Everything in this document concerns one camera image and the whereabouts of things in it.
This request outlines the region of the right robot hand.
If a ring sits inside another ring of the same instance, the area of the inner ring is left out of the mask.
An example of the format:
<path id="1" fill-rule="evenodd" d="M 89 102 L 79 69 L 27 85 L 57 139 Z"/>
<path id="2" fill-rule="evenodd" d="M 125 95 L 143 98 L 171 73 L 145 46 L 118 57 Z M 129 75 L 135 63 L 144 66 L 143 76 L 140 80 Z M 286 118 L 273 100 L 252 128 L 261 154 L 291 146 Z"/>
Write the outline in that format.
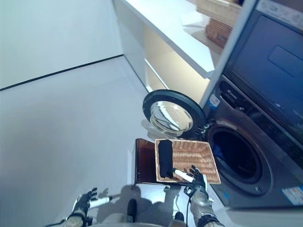
<path id="1" fill-rule="evenodd" d="M 189 174 L 176 168 L 173 168 L 172 172 L 194 186 L 204 188 L 207 191 L 207 177 L 196 166 L 191 166 Z"/>

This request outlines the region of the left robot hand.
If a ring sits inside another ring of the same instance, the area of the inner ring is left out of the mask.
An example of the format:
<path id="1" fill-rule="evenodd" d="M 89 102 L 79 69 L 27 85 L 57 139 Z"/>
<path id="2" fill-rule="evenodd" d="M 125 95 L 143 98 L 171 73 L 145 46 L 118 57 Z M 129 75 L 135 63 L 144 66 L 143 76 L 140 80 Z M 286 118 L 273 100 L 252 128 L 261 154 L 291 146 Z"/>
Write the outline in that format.
<path id="1" fill-rule="evenodd" d="M 112 196 L 105 196 L 102 198 L 99 198 L 98 188 L 94 187 L 92 190 L 88 191 L 85 194 L 81 194 L 76 201 L 74 202 L 72 213 L 76 211 L 83 211 L 86 215 L 89 209 L 97 208 L 101 205 L 109 203 L 113 198 Z"/>

